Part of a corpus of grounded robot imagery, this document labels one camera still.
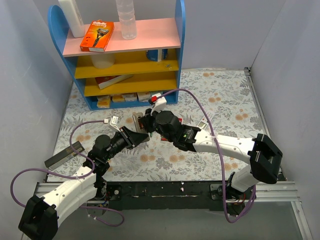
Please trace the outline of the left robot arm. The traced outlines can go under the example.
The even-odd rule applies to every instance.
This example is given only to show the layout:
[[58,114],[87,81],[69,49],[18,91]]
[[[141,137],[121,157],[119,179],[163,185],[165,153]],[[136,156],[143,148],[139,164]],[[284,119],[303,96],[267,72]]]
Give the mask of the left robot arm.
[[77,172],[54,190],[26,203],[18,229],[32,240],[51,240],[63,221],[91,199],[106,196],[103,176],[110,167],[108,161],[123,149],[133,149],[145,141],[147,133],[135,132],[123,126],[113,137],[99,135]]

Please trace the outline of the grey white remote control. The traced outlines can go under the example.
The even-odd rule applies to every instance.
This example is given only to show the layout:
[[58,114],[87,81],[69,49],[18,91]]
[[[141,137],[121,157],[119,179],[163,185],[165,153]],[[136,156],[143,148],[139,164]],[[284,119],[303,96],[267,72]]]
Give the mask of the grey white remote control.
[[140,118],[142,118],[143,116],[144,114],[142,112],[137,112],[132,114],[133,123],[134,123],[136,132],[146,134],[147,131],[143,127],[142,123],[140,122]]

